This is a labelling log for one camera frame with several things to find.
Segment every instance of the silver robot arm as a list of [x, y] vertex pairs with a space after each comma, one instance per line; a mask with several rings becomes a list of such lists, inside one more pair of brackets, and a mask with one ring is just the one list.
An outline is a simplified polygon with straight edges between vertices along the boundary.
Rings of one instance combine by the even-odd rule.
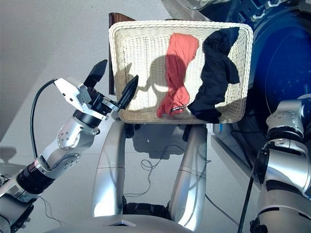
[[104, 74], [106, 63], [106, 60], [99, 62], [84, 83], [73, 78], [54, 82], [66, 101], [77, 110], [35, 161], [0, 187], [0, 233], [16, 232], [23, 226], [43, 191], [73, 167], [83, 151], [92, 145], [100, 122], [111, 111], [126, 108], [133, 98], [138, 76], [127, 84], [118, 103], [94, 89]]
[[311, 229], [311, 163], [303, 144], [310, 110], [309, 98], [284, 100], [266, 120], [269, 141], [259, 151], [254, 166], [262, 186], [251, 233]]

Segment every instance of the floor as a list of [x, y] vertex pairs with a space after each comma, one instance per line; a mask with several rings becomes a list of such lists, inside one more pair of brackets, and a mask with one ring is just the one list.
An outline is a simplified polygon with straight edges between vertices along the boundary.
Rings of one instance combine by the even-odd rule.
[[[10, 0], [0, 2], [1, 46], [1, 142], [0, 173], [18, 172], [33, 161], [29, 137], [29, 115], [36, 91], [53, 78], [73, 76], [81, 81], [98, 61], [108, 57], [108, 13], [121, 12], [138, 20], [166, 19], [172, 16], [159, 1], [122, 0]], [[96, 87], [108, 93], [108, 75]], [[54, 87], [40, 96], [35, 113], [38, 151], [54, 140], [58, 129], [70, 118], [69, 106]], [[113, 118], [100, 124], [101, 133], [80, 162], [47, 189], [43, 198], [52, 206], [53, 216], [66, 223], [90, 217], [90, 202], [95, 169], [105, 135]], [[176, 126], [144, 125], [133, 139], [126, 141], [126, 180], [124, 192], [141, 193], [148, 188], [148, 171], [140, 167], [142, 159], [155, 164], [166, 145], [185, 147], [182, 131]], [[236, 221], [242, 211], [246, 187], [226, 169], [208, 145], [207, 194]], [[166, 205], [170, 199], [182, 151], [170, 147], [151, 176], [150, 190], [133, 202]], [[256, 217], [257, 196], [252, 195], [245, 228]], [[197, 232], [236, 232], [237, 226], [208, 201]], [[59, 223], [45, 216], [42, 200], [35, 203], [31, 222], [20, 233], [41, 233]]]

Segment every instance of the wicker basket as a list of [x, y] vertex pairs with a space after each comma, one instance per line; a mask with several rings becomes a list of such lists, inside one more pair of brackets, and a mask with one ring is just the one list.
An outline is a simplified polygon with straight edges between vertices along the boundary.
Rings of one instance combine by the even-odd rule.
[[126, 83], [139, 76], [136, 94], [120, 117], [127, 123], [200, 124], [206, 123], [194, 117], [188, 108], [183, 113], [162, 118], [156, 110], [167, 93], [165, 55], [172, 33], [191, 34], [198, 38], [200, 47], [190, 62], [184, 84], [194, 100], [202, 84], [200, 78], [204, 65], [203, 41], [221, 28], [239, 27], [239, 37], [232, 46], [229, 58], [236, 65], [240, 83], [229, 84], [225, 102], [216, 105], [222, 113], [221, 123], [239, 121], [245, 111], [253, 32], [245, 24], [197, 22], [197, 21], [133, 21], [114, 24], [109, 29], [111, 62], [115, 79], [117, 99]]

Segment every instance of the clothing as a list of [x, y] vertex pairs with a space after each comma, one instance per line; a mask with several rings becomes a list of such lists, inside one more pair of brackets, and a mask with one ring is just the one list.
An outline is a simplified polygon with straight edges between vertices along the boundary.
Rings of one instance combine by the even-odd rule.
[[232, 45], [239, 36], [239, 28], [226, 28], [213, 32], [203, 43], [205, 63], [201, 73], [203, 81], [194, 101], [188, 105], [197, 118], [219, 123], [221, 113], [215, 104], [224, 102], [228, 83], [239, 83], [239, 73], [228, 58]]
[[157, 109], [157, 116], [163, 113], [174, 115], [184, 111], [190, 96], [184, 86], [186, 69], [195, 57], [199, 41], [192, 35], [173, 33], [166, 53], [166, 80], [168, 93]]

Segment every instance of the wire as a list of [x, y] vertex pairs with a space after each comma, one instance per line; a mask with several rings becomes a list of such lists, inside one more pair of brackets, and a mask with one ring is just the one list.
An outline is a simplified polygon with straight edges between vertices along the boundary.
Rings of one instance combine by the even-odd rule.
[[38, 98], [41, 94], [41, 92], [50, 84], [54, 83], [56, 79], [48, 81], [46, 84], [44, 84], [36, 93], [35, 99], [33, 101], [33, 106], [31, 108], [31, 114], [30, 114], [30, 136], [31, 136], [31, 143], [33, 145], [33, 152], [34, 152], [34, 157], [35, 159], [38, 157], [37, 154], [37, 148], [35, 146], [35, 135], [34, 135], [34, 115], [35, 115], [35, 106], [37, 104]]
[[[46, 215], [46, 217], [48, 217], [48, 218], [50, 218], [50, 219], [53, 219], [53, 220], [55, 220], [55, 221], [58, 221], [58, 223], [59, 223], [60, 226], [62, 226], [62, 223], [66, 224], [66, 223], [63, 222], [63, 221], [54, 218], [54, 216], [53, 216], [53, 214], [52, 214], [52, 207], [51, 207], [51, 204], [50, 204], [47, 200], [45, 200], [43, 197], [39, 197], [39, 198], [43, 200], [43, 203], [44, 203], [44, 206], [45, 206], [45, 215]], [[47, 204], [48, 204], [49, 207], [50, 207], [50, 215], [51, 215], [51, 216], [48, 216], [48, 214], [47, 214]]]
[[251, 161], [250, 161], [250, 159], [249, 159], [249, 157], [247, 155], [247, 152], [246, 152], [244, 146], [242, 145], [241, 141], [236, 137], [236, 135], [234, 133], [235, 133], [235, 131], [233, 131], [233, 130], [230, 131], [231, 136], [237, 141], [239, 147], [241, 148], [241, 150], [243, 152], [243, 155], [244, 155], [244, 157], [245, 157], [249, 167], [251, 169], [253, 169], [253, 165], [252, 165], [252, 163], [251, 163]]
[[144, 169], [144, 170], [146, 170], [146, 171], [149, 171], [149, 174], [148, 174], [148, 177], [147, 177], [147, 181], [148, 181], [148, 183], [149, 183], [149, 186], [148, 186], [147, 190], [144, 191], [144, 192], [142, 192], [142, 193], [126, 193], [126, 194], [124, 194], [125, 197], [137, 198], [137, 197], [140, 197], [140, 196], [146, 194], [146, 193], [149, 191], [149, 189], [151, 188], [151, 180], [150, 180], [150, 177], [151, 177], [152, 171], [156, 168], [156, 166], [158, 166], [158, 164], [159, 164], [160, 161], [162, 160], [162, 158], [163, 158], [163, 156], [164, 156], [164, 153], [165, 153], [166, 149], [167, 149], [168, 147], [171, 147], [171, 146], [178, 147], [178, 148], [180, 148], [183, 152], [185, 152], [185, 150], [184, 150], [183, 148], [181, 148], [180, 146], [175, 145], [175, 144], [171, 144], [171, 145], [168, 145], [168, 146], [166, 146], [166, 147], [164, 148], [164, 151], [163, 151], [163, 153], [162, 153], [162, 155], [161, 155], [159, 161], [157, 161], [157, 163], [156, 163], [155, 165], [153, 165], [153, 164], [152, 164], [149, 160], [147, 160], [147, 159], [141, 160], [141, 162], [140, 162], [141, 168]]
[[240, 218], [238, 233], [242, 233], [243, 224], [244, 224], [244, 220], [245, 220], [245, 216], [246, 216], [246, 211], [247, 211], [247, 206], [248, 206], [249, 198], [251, 196], [253, 182], [254, 182], [254, 178], [253, 178], [253, 174], [252, 174], [251, 178], [249, 179], [249, 183], [248, 183], [248, 188], [247, 188], [247, 192], [246, 192], [246, 196], [245, 196], [245, 201], [244, 201], [244, 205], [243, 205], [243, 209], [242, 209], [242, 214], [241, 214], [241, 218]]
[[239, 225], [239, 223], [234, 220], [232, 217], [230, 217], [229, 214], [227, 214], [225, 211], [223, 211], [220, 207], [218, 207], [209, 197], [207, 194], [205, 194], [206, 199], [216, 208], [218, 209], [220, 212], [222, 212], [227, 218], [229, 218], [235, 225]]

